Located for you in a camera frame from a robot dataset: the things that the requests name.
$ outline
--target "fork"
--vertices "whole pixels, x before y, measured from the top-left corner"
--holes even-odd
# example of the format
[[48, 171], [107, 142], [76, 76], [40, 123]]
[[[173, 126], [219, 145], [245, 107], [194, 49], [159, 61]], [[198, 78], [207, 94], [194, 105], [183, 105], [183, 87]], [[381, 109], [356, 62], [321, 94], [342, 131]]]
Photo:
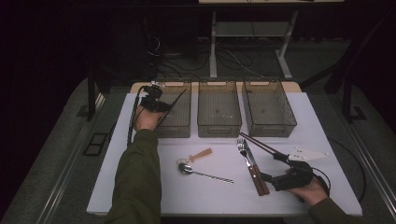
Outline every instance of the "fork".
[[238, 146], [239, 153], [241, 153], [241, 155], [244, 157], [245, 161], [247, 162], [247, 166], [251, 167], [251, 164], [248, 160], [248, 152], [244, 147], [244, 139], [238, 138], [236, 140], [236, 145]]
[[250, 161], [248, 160], [248, 152], [245, 149], [244, 145], [244, 139], [238, 138], [236, 140], [236, 145], [238, 146], [239, 153], [244, 157], [246, 163], [247, 163], [247, 169], [250, 172], [250, 176], [253, 180], [253, 183], [256, 187], [257, 192], [259, 193], [260, 196], [268, 194], [269, 191], [262, 185], [260, 177], [258, 176], [258, 173], [256, 173], [255, 168], [251, 165]]

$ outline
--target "butter knife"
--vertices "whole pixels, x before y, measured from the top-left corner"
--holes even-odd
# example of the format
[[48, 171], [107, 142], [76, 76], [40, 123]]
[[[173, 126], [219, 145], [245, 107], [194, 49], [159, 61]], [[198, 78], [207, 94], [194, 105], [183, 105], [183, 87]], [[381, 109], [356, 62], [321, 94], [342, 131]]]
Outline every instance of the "butter knife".
[[[256, 161], [254, 160], [253, 153], [251, 152], [250, 148], [248, 147], [248, 142], [246, 139], [244, 139], [244, 148], [247, 151], [247, 156], [248, 156], [251, 166], [253, 167], [254, 173], [256, 174], [256, 176], [260, 176], [261, 172], [260, 172], [259, 166], [257, 165]], [[270, 190], [268, 189], [267, 184], [261, 178], [259, 178], [259, 179], [260, 179], [260, 186], [262, 188], [263, 195], [269, 194]]]

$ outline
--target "spoon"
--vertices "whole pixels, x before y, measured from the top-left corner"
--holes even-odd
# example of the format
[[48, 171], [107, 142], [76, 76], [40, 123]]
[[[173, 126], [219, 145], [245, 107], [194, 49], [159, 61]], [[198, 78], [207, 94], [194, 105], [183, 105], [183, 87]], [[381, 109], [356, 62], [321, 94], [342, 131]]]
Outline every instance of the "spoon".
[[217, 177], [217, 176], [213, 176], [213, 175], [206, 175], [206, 174], [194, 172], [192, 170], [192, 168], [189, 165], [187, 165], [186, 163], [179, 164], [178, 170], [184, 175], [191, 175], [191, 174], [203, 175], [203, 176], [206, 176], [206, 177], [209, 177], [212, 179], [217, 179], [219, 181], [226, 182], [227, 184], [233, 184], [233, 180], [231, 180], [231, 179], [225, 179], [225, 178], [221, 178], [221, 177]]

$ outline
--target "translucent storage tray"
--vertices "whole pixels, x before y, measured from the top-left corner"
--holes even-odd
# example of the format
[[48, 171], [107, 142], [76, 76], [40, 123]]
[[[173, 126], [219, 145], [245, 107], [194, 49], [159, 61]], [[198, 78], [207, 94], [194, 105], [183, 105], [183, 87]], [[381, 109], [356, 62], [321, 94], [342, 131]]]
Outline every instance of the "translucent storage tray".
[[160, 138], [189, 138], [191, 136], [191, 79], [190, 78], [157, 78], [164, 87], [160, 100], [171, 105], [178, 99], [163, 123], [154, 131]]
[[198, 136], [237, 137], [242, 125], [236, 83], [230, 77], [199, 81]]
[[297, 125], [278, 77], [244, 77], [243, 101], [250, 136], [289, 137]]

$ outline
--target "person's arm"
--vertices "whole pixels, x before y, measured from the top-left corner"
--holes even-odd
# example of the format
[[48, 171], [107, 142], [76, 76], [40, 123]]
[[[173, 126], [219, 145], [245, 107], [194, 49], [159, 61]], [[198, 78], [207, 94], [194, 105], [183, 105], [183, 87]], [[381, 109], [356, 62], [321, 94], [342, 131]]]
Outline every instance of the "person's arm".
[[141, 110], [136, 111], [134, 141], [120, 158], [106, 224], [161, 223], [161, 170], [153, 130], [163, 113]]
[[362, 217], [347, 215], [331, 198], [329, 198], [314, 177], [311, 183], [303, 188], [289, 189], [289, 192], [302, 198], [309, 206], [309, 216], [317, 224], [361, 224]]

